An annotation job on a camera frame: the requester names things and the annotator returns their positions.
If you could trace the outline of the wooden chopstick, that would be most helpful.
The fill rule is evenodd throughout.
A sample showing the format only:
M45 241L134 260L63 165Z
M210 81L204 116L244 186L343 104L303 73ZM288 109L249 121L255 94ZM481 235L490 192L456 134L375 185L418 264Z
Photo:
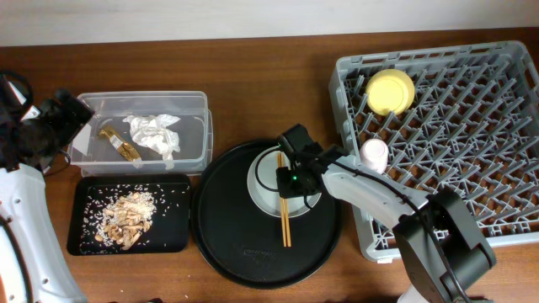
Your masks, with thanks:
M282 165L282 155L280 151L277 152L277 168L281 168ZM283 237L283 247L288 247L288 240L287 240L287 234L286 234L286 207L285 207L285 201L279 194L279 201L280 201L280 220L281 220L281 230L282 230L282 237Z
M282 155L282 165L281 165L281 167L284 167L286 162L285 162L285 159L284 159L284 155L282 153L281 153L281 155ZM287 203L286 199L284 199L284 201L285 201L285 207L286 207L285 213L286 213L286 223L287 223L286 234L287 234L287 240L288 240L288 247L291 247L291 230L290 230L288 203Z

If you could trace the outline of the white round plate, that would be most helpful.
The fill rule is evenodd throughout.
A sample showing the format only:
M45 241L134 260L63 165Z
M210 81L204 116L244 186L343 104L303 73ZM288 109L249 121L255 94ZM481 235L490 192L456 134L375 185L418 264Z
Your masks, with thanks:
M248 193L255 205L262 210L266 215L276 218L280 217L280 196L278 192L273 192L265 189L263 185L270 189L277 189L276 169L278 165L277 154L279 152L276 147L268 148L262 151L252 161L248 169L247 186ZM256 178L255 168L258 166L258 176ZM320 200L322 194L314 194L307 196L307 203L314 208ZM295 218L305 215L310 211L305 204L303 197L295 197L287 199L289 218Z

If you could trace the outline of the pink cup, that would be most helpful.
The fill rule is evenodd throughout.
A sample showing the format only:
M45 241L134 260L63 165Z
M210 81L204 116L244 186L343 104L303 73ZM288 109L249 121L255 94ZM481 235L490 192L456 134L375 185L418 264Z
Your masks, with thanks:
M380 139L367 140L360 148L361 163L377 173L385 172L388 158L387 144Z

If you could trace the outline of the yellow bowl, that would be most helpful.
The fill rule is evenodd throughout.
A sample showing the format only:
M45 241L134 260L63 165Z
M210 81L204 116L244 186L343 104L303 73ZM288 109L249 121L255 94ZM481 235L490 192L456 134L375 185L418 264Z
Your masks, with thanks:
M366 86L367 105L374 113L387 116L399 115L414 101L415 87L412 78L397 69L376 73Z

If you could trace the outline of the gold foil wrapper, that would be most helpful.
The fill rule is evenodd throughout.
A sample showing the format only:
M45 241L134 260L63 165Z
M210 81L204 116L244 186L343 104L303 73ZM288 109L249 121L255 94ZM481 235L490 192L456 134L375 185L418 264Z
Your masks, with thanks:
M106 125L99 131L99 136L106 138L112 147L128 162L138 162L141 155L134 146L124 140L111 126Z

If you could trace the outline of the white napkin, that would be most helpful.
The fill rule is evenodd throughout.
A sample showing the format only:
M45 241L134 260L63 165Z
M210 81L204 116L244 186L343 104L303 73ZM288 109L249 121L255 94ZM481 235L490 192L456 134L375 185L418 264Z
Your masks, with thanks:
M179 117L170 114L129 115L122 121L129 124L131 139L138 146L151 149L164 161L172 161L173 153L180 152L179 135L168 128L179 122Z

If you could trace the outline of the food scraps with rice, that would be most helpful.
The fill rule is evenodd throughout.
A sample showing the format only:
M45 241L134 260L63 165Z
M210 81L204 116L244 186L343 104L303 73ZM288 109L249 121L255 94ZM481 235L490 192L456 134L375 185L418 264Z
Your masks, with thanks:
M157 214L157 199L146 189L131 189L114 197L98 212L93 238L106 247L126 253L150 231Z

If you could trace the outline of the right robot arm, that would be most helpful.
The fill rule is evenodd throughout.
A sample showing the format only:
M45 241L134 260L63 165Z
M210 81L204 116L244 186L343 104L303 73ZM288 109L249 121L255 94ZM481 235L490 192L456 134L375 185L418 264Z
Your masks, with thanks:
M277 141L291 163L276 171L281 197L328 194L392 231L412 284L401 302L468 302L467 289L497 263L494 250L453 190L431 194L397 183L340 146L323 149L303 125L293 126Z

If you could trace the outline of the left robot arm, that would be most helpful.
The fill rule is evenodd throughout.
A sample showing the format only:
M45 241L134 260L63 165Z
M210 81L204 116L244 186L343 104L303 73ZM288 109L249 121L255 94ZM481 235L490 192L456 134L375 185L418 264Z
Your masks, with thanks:
M22 75L1 72L1 299L84 302L51 223L45 172L94 111L66 89L34 101Z

